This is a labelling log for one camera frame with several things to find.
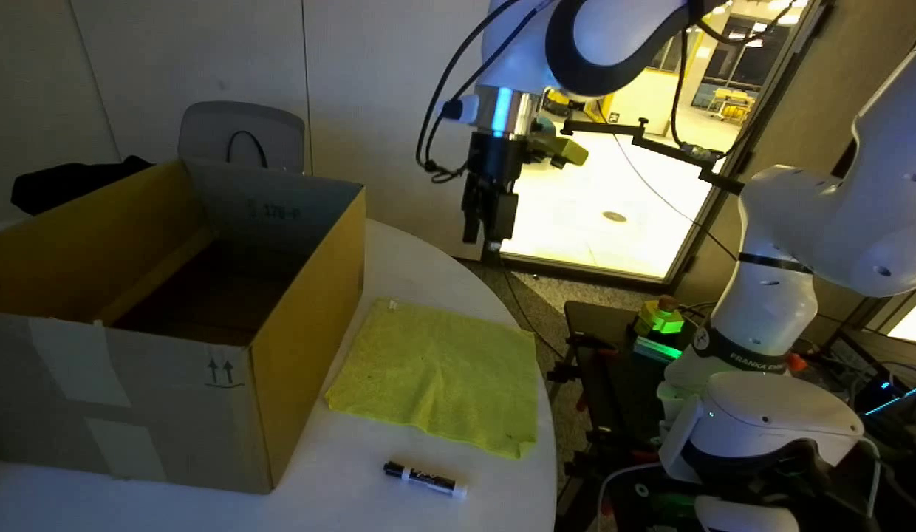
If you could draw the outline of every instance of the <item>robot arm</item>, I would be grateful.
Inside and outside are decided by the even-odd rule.
[[[812,459],[836,468],[864,436],[864,420],[817,386],[789,377],[724,372],[684,409],[660,448],[660,462],[669,476],[700,483],[709,468],[697,470],[688,462],[734,462],[744,474],[747,462],[768,462],[809,442]]]
[[[465,244],[515,233],[523,134],[548,87],[608,96],[721,0],[492,0],[486,71],[461,118],[477,124],[465,183]]]
[[[713,326],[660,391],[664,415],[716,372],[783,372],[812,322],[812,275],[864,295],[916,290],[916,50],[855,121],[846,177],[768,168],[741,189],[741,256]]]

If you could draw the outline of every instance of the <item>white table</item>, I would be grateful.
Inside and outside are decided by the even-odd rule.
[[[515,326],[506,304],[443,253],[366,224],[366,290],[347,331],[347,356],[373,298],[390,295]],[[523,462],[370,423],[316,405],[273,495],[232,495],[99,474],[0,465],[0,532],[537,532],[557,519],[557,445],[549,399],[537,393],[537,445]],[[461,474],[469,501],[397,486],[388,459]]]

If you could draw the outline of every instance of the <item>black cable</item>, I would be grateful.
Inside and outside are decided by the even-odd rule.
[[[542,4],[542,6],[534,6],[534,10],[529,10],[523,18],[520,18],[520,24],[506,37],[506,43],[461,83],[461,89],[449,97],[449,100],[459,100],[511,46],[515,46],[515,38],[529,26],[529,21],[534,21],[534,15],[543,10],[543,6],[549,6],[549,4]],[[431,118],[431,109],[435,109],[435,100],[438,100],[438,96],[441,96],[441,87],[438,87],[438,91],[435,91],[435,97],[430,100],[430,109],[425,109],[425,121],[424,121],[424,134],[419,134],[419,143],[418,143],[418,162],[431,176],[431,183],[449,183],[449,180],[456,180],[456,177],[461,177],[465,173],[468,173],[468,162],[461,165],[461,168],[443,168],[443,165],[438,165],[435,159],[431,159],[431,146],[435,146],[435,137],[438,137],[438,128],[441,128],[441,121],[443,121],[443,114],[438,114],[435,117],[435,124],[431,124],[431,134],[430,134],[430,139],[425,139],[425,128],[430,128],[430,118]]]
[[[534,21],[537,10],[526,12],[520,18],[520,24],[509,32],[509,38],[478,65],[478,71],[472,71],[461,89],[449,97],[449,100],[459,100],[509,49],[511,43],[526,29],[529,21]],[[443,114],[438,114],[435,124],[431,124],[431,134],[430,134],[430,143],[425,143],[425,168],[431,165],[438,176],[431,177],[431,183],[449,183],[456,177],[465,176],[468,162],[461,168],[441,168],[435,159],[431,159],[431,146],[435,146],[435,137],[438,137],[438,128],[443,121]]]
[[[614,139],[617,151],[623,154],[623,159],[630,162],[633,176],[669,207],[673,211],[676,216],[684,216],[688,224],[694,224],[697,230],[703,230],[734,263],[737,263],[737,256],[700,223],[688,219],[681,207],[673,207],[641,173],[639,165],[633,162],[633,157],[626,154],[626,148]]]
[[[449,83],[449,78],[453,78],[453,71],[456,71],[456,65],[459,65],[459,60],[461,60],[465,50],[468,50],[502,12],[509,12],[515,4],[517,4],[517,0],[506,0],[502,6],[496,6],[493,12],[487,12],[487,18],[478,21],[478,26],[469,29],[468,38],[456,49],[456,53],[453,53],[449,65],[443,69],[443,75],[438,78],[438,87],[435,87],[435,91],[431,91],[431,97],[430,97],[430,106],[425,106],[425,118],[424,118],[419,139],[418,139],[418,165],[425,168],[424,143],[425,143],[430,118],[431,118],[431,114],[435,114],[435,105],[438,105],[443,87]]]
[[[232,162],[236,139],[249,139],[257,154],[260,168],[270,168],[270,154],[264,151],[260,139],[252,131],[233,131],[227,137],[224,162]]]
[[[791,6],[794,6],[794,0],[789,0],[789,4],[765,24],[765,29],[759,29],[759,32],[752,29],[744,38],[731,38],[731,37],[713,29],[703,18],[694,21],[694,24],[697,24],[707,37],[713,37],[716,43],[744,49],[744,46],[752,46],[752,43],[765,38],[765,37],[789,15]]]
[[[752,43],[759,43],[763,37],[768,37],[791,10],[794,0],[789,0],[768,24],[763,32],[747,32],[747,38],[726,38],[721,37],[718,29],[713,29],[707,21],[697,21],[697,26],[713,37],[716,43],[724,43],[724,46],[737,46],[737,49],[747,49]],[[693,151],[694,146],[693,143],[684,143],[681,139],[681,131],[676,131],[676,106],[681,106],[681,97],[684,97],[684,87],[687,87],[687,71],[688,71],[688,32],[684,29],[681,37],[681,71],[676,71],[676,83],[673,83],[673,97],[670,97],[670,118],[669,118],[669,131],[670,131],[670,139],[673,146],[681,146],[684,151]],[[753,134],[753,124],[752,121],[726,151],[718,151],[716,159],[724,159],[731,154],[737,154]]]

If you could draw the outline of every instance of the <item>cable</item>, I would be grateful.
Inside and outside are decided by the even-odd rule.
[[[763,37],[768,37],[791,10],[794,0],[789,0],[768,24],[763,32],[747,32],[747,38],[726,38],[721,37],[718,29],[713,29],[707,21],[697,21],[697,26],[713,37],[716,43],[724,43],[724,46],[738,46],[738,49],[747,49],[752,43],[759,43]],[[684,97],[684,87],[687,87],[687,71],[688,71],[688,32],[684,29],[681,37],[681,71],[676,71],[676,83],[673,83],[673,97],[670,97],[670,118],[669,118],[669,131],[670,131],[670,139],[673,146],[681,146],[684,151],[693,151],[694,146],[693,143],[684,143],[681,139],[681,131],[676,131],[676,106],[681,106],[681,97]],[[753,134],[756,121],[752,121],[726,151],[718,151],[716,157],[724,159],[731,154],[737,154]]]
[[[765,24],[765,29],[759,29],[759,32],[752,29],[744,38],[721,37],[721,32],[713,29],[707,21],[694,21],[694,24],[697,24],[707,37],[713,37],[716,43],[744,49],[744,46],[752,46],[752,43],[765,38],[765,37],[789,15],[791,6],[794,6],[794,0],[789,0],[789,4]]]
[[[232,162],[236,139],[249,139],[257,154],[260,168],[270,168],[270,154],[264,151],[260,139],[252,131],[233,131],[227,137],[224,162]]]
[[[459,65],[459,60],[461,60],[465,50],[468,50],[502,12],[509,12],[515,4],[517,4],[517,0],[506,0],[502,6],[496,6],[493,12],[487,12],[487,18],[478,21],[478,26],[472,26],[472,29],[465,37],[465,43],[456,49],[456,53],[453,53],[449,65],[443,69],[443,75],[438,78],[438,87],[435,87],[435,91],[431,91],[431,97],[430,97],[430,106],[425,106],[425,118],[424,118],[419,139],[418,139],[418,165],[425,168],[425,162],[424,162],[424,143],[425,143],[430,118],[431,118],[431,114],[435,114],[435,105],[438,105],[443,87],[449,83],[449,78],[453,78],[453,71],[456,71],[456,65]]]
[[[604,486],[599,486],[599,495],[596,495],[596,514],[604,514],[604,504],[605,504],[605,492],[608,492],[608,483],[620,480],[620,476],[630,476],[630,474],[639,474],[639,470],[660,470],[661,465],[630,465],[630,468],[620,468],[620,470],[611,470]]]
[[[633,162],[633,157],[626,154],[626,148],[614,139],[617,151],[623,154],[623,159],[630,162],[633,176],[669,207],[673,211],[681,219],[687,219],[688,224],[694,224],[697,230],[703,230],[734,263],[737,263],[737,256],[709,230],[703,227],[700,223],[688,219],[681,207],[673,207],[641,173],[639,165]]]
[[[534,15],[537,15],[537,10],[526,12],[526,15],[520,18],[520,24],[509,32],[509,38],[478,65],[478,71],[472,71],[472,75],[461,83],[461,89],[459,89],[449,100],[459,100],[459,97],[461,97],[461,96],[465,96],[465,91],[468,91],[468,89],[469,89],[469,87],[511,49],[511,43],[526,29],[529,21],[534,21]],[[431,173],[435,173],[431,183],[449,183],[449,180],[461,177],[465,168],[468,168],[468,162],[465,162],[461,168],[441,168],[441,165],[431,159],[431,146],[435,146],[435,137],[438,137],[441,121],[443,121],[443,114],[435,117],[431,134],[430,134],[430,139],[425,139],[425,173],[430,173],[430,165],[431,165]]]
[[[879,489],[880,489],[880,451],[874,442],[864,437],[864,445],[873,451],[873,489],[870,489],[870,504],[867,504],[867,514],[874,519],[874,504],[879,504]]]
[[[459,65],[459,60],[465,57],[465,50],[469,49],[469,43],[486,32],[506,10],[511,10],[517,0],[506,0],[502,6],[496,6],[461,46],[459,50],[453,53],[443,78],[438,80],[435,87],[435,96],[425,106],[425,118],[424,118],[424,128],[419,128],[419,139],[418,139],[418,165],[425,168],[431,176],[431,183],[449,183],[456,177],[461,177],[468,173],[468,162],[461,168],[443,168],[431,159],[431,146],[435,146],[435,137],[438,137],[438,128],[443,121],[443,114],[435,117],[435,124],[430,131],[430,121],[431,121],[431,114],[435,114],[435,105],[446,87],[446,80],[453,78],[453,69]],[[506,37],[506,43],[461,83],[461,89],[449,97],[449,100],[459,100],[511,46],[515,38],[534,21],[537,12],[543,12],[554,0],[529,10],[520,24]]]

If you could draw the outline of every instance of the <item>chair backrest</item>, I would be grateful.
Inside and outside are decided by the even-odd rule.
[[[304,121],[274,106],[201,100],[183,117],[177,154],[304,173]]]

